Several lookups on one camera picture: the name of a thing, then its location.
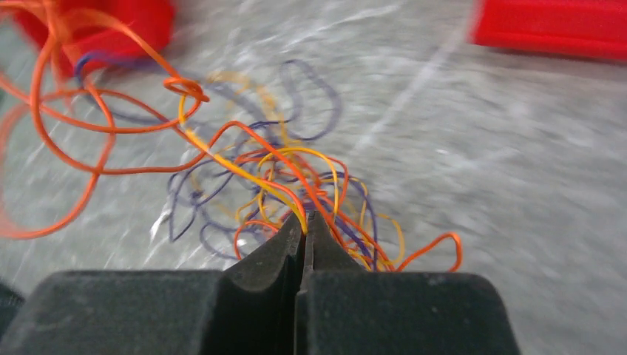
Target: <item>orange wire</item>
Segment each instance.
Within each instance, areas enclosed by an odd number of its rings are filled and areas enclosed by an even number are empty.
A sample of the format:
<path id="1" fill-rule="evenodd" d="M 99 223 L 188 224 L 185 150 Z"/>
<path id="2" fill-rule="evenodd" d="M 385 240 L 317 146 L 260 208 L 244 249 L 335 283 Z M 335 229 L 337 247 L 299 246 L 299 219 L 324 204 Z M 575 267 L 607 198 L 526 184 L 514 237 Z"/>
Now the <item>orange wire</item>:
<path id="1" fill-rule="evenodd" d="M 240 238 L 240 233 L 242 233 L 242 230 L 246 226 L 250 226 L 251 224 L 258 224 L 258 225 L 267 227 L 270 230 L 272 230 L 274 233 L 277 233 L 279 231 L 279 229 L 277 227 L 272 226 L 270 223 L 264 222 L 262 220 L 247 220 L 244 224 L 242 224 L 235 231 L 235 234 L 233 235 L 233 250 L 235 250 L 235 256 L 237 257 L 238 260 L 242 259 L 242 255 L 240 254 L 240 247 L 237 245 L 237 240 Z"/>
<path id="2" fill-rule="evenodd" d="M 10 136 L 10 133 L 13 131 L 13 127 L 15 124 L 24 116 L 27 112 L 27 109 L 30 108 L 30 113 L 32 115 L 33 125 L 35 127 L 36 132 L 46 145 L 50 151 L 55 154 L 59 159 L 61 159 L 66 164 L 71 167 L 88 172 L 91 174 L 91 177 L 85 187 L 84 193 L 78 199 L 77 203 L 74 205 L 72 210 L 64 217 L 62 217 L 58 222 L 52 224 L 43 229 L 39 229 L 36 231 L 22 231 L 20 230 L 4 212 L 4 204 L 1 199 L 1 190 L 0 190 L 0 227 L 1 230 L 6 234 L 9 238 L 13 239 L 32 239 L 37 237 L 43 237 L 44 235 L 53 233 L 54 231 L 58 231 L 63 227 L 67 226 L 70 222 L 72 222 L 84 209 L 84 207 L 89 202 L 89 199 L 94 192 L 96 184 L 98 182 L 98 178 L 101 175 L 125 175 L 125 174 L 140 174 L 140 173 L 173 173 L 180 172 L 185 169 L 191 168 L 200 162 L 207 154 L 200 150 L 200 153 L 191 159 L 189 162 L 185 164 L 181 164 L 179 166 L 173 167 L 165 167 L 165 166 L 150 166 L 150 167 L 140 167 L 140 168 L 122 168 L 122 169 L 108 169 L 106 168 L 106 162 L 108 160 L 109 154 L 112 151 L 113 146 L 115 145 L 115 137 L 117 134 L 143 134 L 149 132 L 158 132 L 165 129 L 173 129 L 178 135 L 182 138 L 186 139 L 188 142 L 194 143 L 190 140 L 186 133 L 179 129 L 180 121 L 179 119 L 168 120 L 159 112 L 155 111 L 150 106 L 142 103 L 141 101 L 134 99 L 128 95 L 125 95 L 120 92 L 98 89 L 96 88 L 92 82 L 86 78 L 85 79 L 85 88 L 84 89 L 66 89 L 63 82 L 60 80 L 61 71 L 60 71 L 60 58 L 61 54 L 65 54 L 66 57 L 70 60 L 71 63 L 75 63 L 81 56 L 78 49 L 71 44 L 72 34 L 83 27 L 106 27 L 109 29 L 116 30 L 120 33 L 131 38 L 135 43 L 137 43 L 150 57 L 152 57 L 159 65 L 164 68 L 167 73 L 170 74 L 170 78 L 166 78 L 163 80 L 163 86 L 174 93 L 180 95 L 187 95 L 194 98 L 194 103 L 192 107 L 185 112 L 184 117 L 188 118 L 200 108 L 202 102 L 209 101 L 209 97 L 203 93 L 202 87 L 193 80 L 183 78 L 179 75 L 177 70 L 172 67 L 161 55 L 159 55 L 153 48 L 151 48 L 141 37 L 139 37 L 136 33 L 130 30 L 125 24 L 121 23 L 116 18 L 107 15 L 106 13 L 102 13 L 97 10 L 91 9 L 77 9 L 70 10 L 65 14 L 61 15 L 57 9 L 56 3 L 54 1 L 2 1 L 0 2 L 0 9 L 5 10 L 19 10 L 19 11 L 27 11 L 32 13 L 35 17 L 39 18 L 48 28 L 49 35 L 37 57 L 35 62 L 35 68 L 33 70 L 33 78 L 31 80 L 30 92 L 27 94 L 20 90 L 16 85 L 14 85 L 9 78 L 7 78 L 3 73 L 0 72 L 0 87 L 4 88 L 4 90 L 17 97 L 23 103 L 16 106 L 12 109 L 6 116 L 6 118 L 0 123 L 0 164 L 4 161 L 5 156 L 5 148 L 7 145 L 7 140 Z M 48 93 L 46 95 L 41 94 L 41 85 L 44 77 L 44 71 L 47 65 L 51 66 L 52 75 L 56 82 L 56 91 Z M 66 105 L 70 109 L 70 113 L 72 113 L 72 107 L 70 105 L 71 97 L 80 94 L 90 94 L 97 105 L 101 108 L 102 113 L 106 119 L 107 125 L 97 125 L 97 124 L 89 124 L 84 121 L 77 120 L 75 118 L 69 117 L 67 115 L 63 115 L 60 112 L 46 106 L 44 103 L 47 101 L 62 99 L 65 101 Z M 103 95 L 109 95 L 116 98 L 123 99 L 128 101 L 131 104 L 134 104 L 141 109 L 147 111 L 148 113 L 154 115 L 159 118 L 163 123 L 157 124 L 154 126 L 148 127 L 117 127 L 115 125 L 115 119 L 108 106 L 105 104 L 103 100 Z M 87 129 L 93 132 L 100 132 L 107 134 L 107 139 L 102 148 L 101 155 L 94 166 L 87 165 L 82 163 L 74 158 L 70 157 L 66 152 L 64 152 L 50 137 L 42 118 L 42 113 L 50 115 L 56 120 L 70 124 L 72 126 L 76 126 L 81 129 Z M 333 204 L 331 200 L 328 198 L 328 193 L 321 189 L 322 181 L 318 172 L 304 159 L 300 154 L 296 152 L 289 152 L 286 155 L 280 153 L 279 150 L 275 149 L 272 145 L 270 145 L 267 141 L 261 138 L 257 133 L 255 133 L 252 129 L 250 129 L 245 124 L 242 124 L 238 121 L 230 121 L 225 124 L 211 139 L 209 142 L 209 147 L 211 148 L 214 143 L 222 136 L 222 134 L 230 127 L 237 126 L 247 134 L 249 134 L 255 141 L 257 141 L 263 148 L 253 150 L 250 152 L 246 152 L 237 157 L 234 162 L 235 163 L 247 163 L 247 162 L 259 162 L 262 158 L 255 157 L 258 154 L 272 154 L 273 156 L 268 161 L 272 162 L 272 168 L 265 170 L 262 173 L 264 177 L 264 181 L 273 188 L 284 192 L 289 196 L 294 202 L 295 206 L 298 209 L 298 212 L 302 215 L 305 215 L 305 209 L 303 207 L 303 201 L 300 200 L 292 191 L 286 186 L 280 185 L 272 181 L 273 176 L 275 175 L 284 175 L 291 176 L 299 180 L 302 184 L 302 188 L 307 192 L 308 199 L 315 205 L 316 209 L 319 213 L 324 217 L 327 224 L 330 226 L 333 236 L 336 238 L 338 243 L 346 250 L 357 250 L 357 247 L 353 247 L 352 244 L 354 241 L 346 242 L 342 238 L 342 234 L 339 232 L 336 223 L 335 223 L 335 214 L 330 214 L 326 208 L 321 204 L 319 199 L 323 199 L 326 203 Z M 340 160 L 334 158 L 328 158 L 330 161 L 339 164 L 344 169 L 344 182 L 342 184 L 342 188 L 336 190 L 341 190 L 341 194 L 338 197 L 339 205 L 341 206 L 343 201 L 346 198 L 346 194 L 349 187 L 349 174 L 348 167 L 341 162 Z M 284 169 L 277 168 L 277 163 L 284 163 L 285 167 L 290 170 L 290 172 L 285 171 Z M 289 212 L 286 212 L 280 220 L 284 220 L 288 216 Z M 355 228 L 365 240 L 365 244 L 368 249 L 377 250 L 377 252 L 381 255 L 381 259 L 384 261 L 384 268 L 388 271 L 395 271 L 394 266 L 391 265 L 389 258 L 381 248 L 381 246 L 376 243 L 373 238 L 361 227 L 361 223 L 356 223 L 355 221 L 348 218 L 348 216 L 339 210 L 337 212 L 338 217 L 343 220 L 349 226 Z M 269 228 L 271 231 L 276 232 L 277 228 L 272 226 L 270 223 L 267 223 L 262 220 L 248 220 L 244 224 L 242 224 L 235 233 L 234 236 L 234 250 L 235 254 L 239 259 L 241 259 L 241 255 L 239 253 L 237 247 L 237 238 L 239 234 L 243 230 L 245 226 L 249 226 L 252 224 L 262 225 L 266 228 Z M 461 247 L 461 241 L 459 240 L 457 234 L 447 233 L 441 235 L 439 238 L 431 242 L 428 246 L 418 250 L 414 254 L 411 254 L 398 268 L 396 271 L 401 271 L 405 268 L 411 261 L 416 259 L 417 257 L 423 255 L 428 252 L 430 249 L 437 246 L 442 240 L 452 238 L 455 242 L 455 250 L 457 254 L 457 260 L 453 267 L 450 269 L 451 271 L 456 271 L 463 259 L 463 250 Z M 363 257 L 368 263 L 372 263 L 372 260 L 369 257 Z"/>
<path id="3" fill-rule="evenodd" d="M 461 265 L 461 262 L 464 259 L 464 249 L 461 246 L 461 240 L 459 239 L 459 236 L 456 233 L 453 233 L 451 231 L 448 233 L 444 233 L 443 235 L 437 237 L 436 239 L 434 239 L 433 242 L 429 243 L 429 245 L 411 254 L 407 259 L 405 259 L 403 263 L 401 263 L 401 265 L 399 265 L 398 268 L 396 268 L 396 270 L 402 271 L 414 259 L 416 259 L 417 257 L 420 257 L 424 253 L 427 253 L 429 250 L 435 248 L 442 240 L 445 240 L 447 238 L 451 238 L 455 242 L 455 253 L 457 254 L 457 260 L 455 261 L 455 264 L 449 269 L 449 271 L 450 272 L 457 271 L 459 269 L 459 266 Z"/>

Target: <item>gray floor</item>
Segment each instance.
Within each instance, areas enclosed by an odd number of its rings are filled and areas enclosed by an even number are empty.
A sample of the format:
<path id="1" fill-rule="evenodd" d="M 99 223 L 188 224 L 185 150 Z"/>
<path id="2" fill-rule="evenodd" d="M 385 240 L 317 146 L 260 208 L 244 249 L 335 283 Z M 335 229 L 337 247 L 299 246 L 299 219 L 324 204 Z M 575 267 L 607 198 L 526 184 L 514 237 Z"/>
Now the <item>gray floor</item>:
<path id="1" fill-rule="evenodd" d="M 462 0 L 185 1 L 168 56 L 195 72 L 245 71 L 281 98 L 279 64 L 308 61 L 345 101 L 336 130 L 314 146 L 369 183 L 377 209 L 401 221 L 409 249 L 457 231 L 462 270 L 494 282 L 525 354 L 624 354 L 627 68 L 472 46 L 471 8 Z M 32 51 L 9 28 L 0 44 L 5 70 L 27 87 Z M 108 84 L 171 115 L 177 97 L 158 82 L 124 75 Z M 300 128 L 313 131 L 325 121 L 316 108 L 328 103 L 304 91 L 309 125 Z M 217 126 L 223 109 L 212 110 L 204 117 Z M 77 111 L 99 119 L 85 104 Z M 98 135 L 50 128 L 85 161 L 100 149 Z M 169 132 L 120 138 L 110 166 L 172 165 L 186 150 Z M 28 120 L 5 169 L 5 202 L 33 228 L 65 213 L 87 181 L 43 148 Z M 150 237 L 166 179 L 103 178 L 68 228 L 0 241 L 0 277 L 28 293 L 68 268 L 228 266 L 200 247 L 197 229 L 173 245 L 163 229 Z M 442 270 L 453 256 L 442 245 L 409 269 Z"/>

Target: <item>white mark on floor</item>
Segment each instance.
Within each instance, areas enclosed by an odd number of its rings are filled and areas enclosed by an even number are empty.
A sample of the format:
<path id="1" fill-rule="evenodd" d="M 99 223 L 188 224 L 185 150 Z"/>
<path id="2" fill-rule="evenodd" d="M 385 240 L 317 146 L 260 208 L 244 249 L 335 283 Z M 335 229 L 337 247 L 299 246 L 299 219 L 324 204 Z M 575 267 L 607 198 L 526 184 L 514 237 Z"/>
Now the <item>white mark on floor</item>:
<path id="1" fill-rule="evenodd" d="M 375 9 L 366 9 L 366 10 L 362 10 L 359 11 L 358 13 L 352 15 L 352 16 L 348 16 L 346 18 L 343 18 L 339 21 L 335 21 L 335 22 L 331 22 L 330 24 L 324 25 L 324 26 L 316 26 L 312 31 L 310 31 L 309 33 L 306 33 L 302 36 L 300 36 L 299 38 L 295 38 L 292 42 L 287 44 L 287 48 L 294 46 L 295 44 L 298 44 L 302 41 L 304 41 L 305 39 L 314 37 L 315 35 L 329 30 L 332 27 L 337 26 L 338 24 L 344 24 L 346 22 L 352 22 L 352 21 L 358 21 L 358 20 L 362 20 L 364 18 L 372 18 L 372 17 L 381 17 L 381 16 L 385 16 L 388 13 L 393 13 L 394 11 L 397 11 L 401 8 L 401 4 L 392 4 L 392 5 L 388 5 L 388 6 L 384 6 L 384 7 L 377 7 Z"/>
<path id="2" fill-rule="evenodd" d="M 155 253 L 157 253 L 159 248 L 163 244 L 165 244 L 168 240 L 169 240 L 168 238 L 161 238 L 161 240 L 159 240 L 159 242 L 157 242 L 157 245 L 150 250 L 150 252 L 146 256 L 146 259 L 143 261 L 142 266 L 146 266 L 148 264 L 148 262 L 152 259 L 152 257 L 154 257 Z"/>
<path id="3" fill-rule="evenodd" d="M 200 245 L 196 249 L 194 249 L 194 251 L 192 251 L 188 256 L 181 257 L 180 260 L 178 261 L 178 264 L 174 268 L 179 269 L 181 266 L 183 266 L 184 263 L 186 263 L 191 258 L 193 258 L 193 256 L 196 255 L 196 253 L 198 253 L 201 249 L 204 249 L 204 247 L 202 245 Z"/>
<path id="4" fill-rule="evenodd" d="M 106 259 L 106 262 L 104 263 L 104 266 L 102 268 L 106 268 L 107 266 L 109 266 L 109 264 L 112 262 L 114 256 L 115 256 L 115 251 L 113 251 L 111 254 L 109 254 L 109 257 Z"/>
<path id="5" fill-rule="evenodd" d="M 60 123 L 61 123 L 61 122 L 57 122 L 57 123 L 55 123 L 54 127 L 53 127 L 53 128 L 52 128 L 49 132 L 48 132 L 48 135 L 49 135 L 50 137 L 52 137 L 52 134 L 55 132 L 55 130 L 57 129 L 57 127 L 59 127 L 59 124 L 60 124 Z M 34 151 L 34 152 L 30 153 L 30 154 L 28 155 L 28 158 L 26 158 L 26 163 L 25 163 L 25 165 L 24 165 L 24 166 L 29 166 L 30 164 L 32 164 L 32 163 L 33 163 L 33 161 L 35 160 L 35 158 L 37 158 L 37 155 L 39 155 L 39 153 L 41 153 L 41 151 L 44 149 L 44 147 L 45 147 L 45 146 L 46 146 L 46 144 L 42 142 L 42 143 L 41 143 L 41 144 L 37 147 L 37 149 L 35 149 L 35 151 Z"/>
<path id="6" fill-rule="evenodd" d="M 22 266 L 24 266 L 24 262 L 26 261 L 26 259 L 30 259 L 30 254 L 33 252 L 33 246 L 35 245 L 32 243 L 29 244 L 28 248 L 26 249 L 26 252 L 24 252 L 24 255 L 22 255 L 21 260 L 20 260 L 20 265 L 18 266 L 18 269 L 13 275 L 13 281 L 11 282 L 13 285 L 16 284 L 16 280 L 18 279 L 18 275 L 21 271 Z"/>
<path id="7" fill-rule="evenodd" d="M 512 147 L 505 147 L 503 149 L 500 149 L 496 152 L 489 153 L 477 159 L 464 160 L 460 163 L 449 165 L 445 168 L 434 169 L 433 171 L 428 172 L 426 174 L 414 175 L 410 179 L 407 179 L 407 180 L 402 181 L 401 183 L 398 183 L 397 186 L 401 186 L 406 183 L 411 183 L 418 179 L 436 178 L 436 177 L 440 177 L 446 174 L 451 174 L 454 172 L 477 169 L 482 166 L 485 167 L 487 164 L 497 163 L 505 159 L 513 158 L 520 153 L 521 151 L 518 149 L 514 149 Z"/>
<path id="8" fill-rule="evenodd" d="M 422 67 L 422 70 L 416 74 L 414 79 L 410 82 L 403 92 L 396 97 L 396 100 L 392 102 L 390 107 L 385 111 L 383 116 L 375 122 L 374 125 L 363 134 L 352 150 L 349 152 L 350 156 L 358 155 L 364 148 L 371 145 L 377 134 L 379 134 L 387 125 L 397 119 L 397 113 L 401 111 L 407 102 L 422 89 L 431 78 L 438 72 L 439 67 L 446 62 L 450 55 L 459 47 L 459 44 L 464 40 L 464 32 L 466 27 L 459 27 L 457 30 L 449 36 L 447 41 L 433 54 L 431 59 Z"/>
<path id="9" fill-rule="evenodd" d="M 150 243 L 151 244 L 152 242 L 155 241 L 155 238 L 157 237 L 157 233 L 159 232 L 159 228 L 161 227 L 161 225 L 167 222 L 172 216 L 172 208 L 170 208 L 171 206 L 170 200 L 172 199 L 172 197 L 168 195 L 167 198 L 168 198 L 168 202 L 166 202 L 161 208 L 161 214 L 159 214 L 159 218 L 157 218 L 157 220 L 152 224 L 152 227 L 150 227 Z"/>

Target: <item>red plastic case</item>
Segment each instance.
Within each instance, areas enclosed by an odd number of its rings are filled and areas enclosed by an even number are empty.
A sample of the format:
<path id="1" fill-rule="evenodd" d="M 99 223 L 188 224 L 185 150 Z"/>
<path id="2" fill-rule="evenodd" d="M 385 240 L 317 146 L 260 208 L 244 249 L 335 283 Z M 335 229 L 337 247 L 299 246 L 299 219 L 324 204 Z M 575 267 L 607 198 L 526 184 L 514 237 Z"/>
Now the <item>red plastic case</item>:
<path id="1" fill-rule="evenodd" d="M 476 44 L 627 61 L 627 0 L 481 0 Z"/>
<path id="2" fill-rule="evenodd" d="M 92 8 L 116 17 L 135 31 L 156 50 L 163 49 L 172 37 L 174 8 L 169 0 L 57 0 L 61 13 L 75 8 Z M 48 36 L 48 29 L 34 15 L 17 11 L 13 20 L 41 49 Z M 137 58 L 145 52 L 130 38 L 114 30 L 100 27 L 84 28 L 73 33 L 74 45 L 81 54 L 99 50 L 111 55 Z M 67 78 L 72 76 L 72 64 L 68 58 L 61 59 L 61 71 Z M 86 72 L 106 66 L 91 61 Z"/>

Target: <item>red spool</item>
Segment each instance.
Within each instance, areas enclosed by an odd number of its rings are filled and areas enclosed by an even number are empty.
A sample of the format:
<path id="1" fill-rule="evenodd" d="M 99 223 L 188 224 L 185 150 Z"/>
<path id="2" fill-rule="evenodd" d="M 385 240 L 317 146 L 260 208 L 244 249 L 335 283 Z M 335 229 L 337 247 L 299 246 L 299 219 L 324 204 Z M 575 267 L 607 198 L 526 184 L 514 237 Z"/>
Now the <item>red spool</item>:
<path id="1" fill-rule="evenodd" d="M 172 37 L 174 8 L 169 0 L 57 0 L 61 14 L 76 8 L 100 10 L 116 17 L 137 33 L 156 50 L 163 49 Z M 47 39 L 48 29 L 38 18 L 27 11 L 16 11 L 13 20 L 40 50 Z M 126 58 L 139 58 L 145 52 L 130 38 L 115 30 L 86 27 L 72 34 L 70 45 L 81 54 L 93 50 Z M 105 67 L 107 64 L 91 61 L 86 72 Z M 61 73 L 72 76 L 70 60 L 61 58 Z"/>
<path id="2" fill-rule="evenodd" d="M 627 61 L 627 0 L 481 0 L 476 44 Z"/>

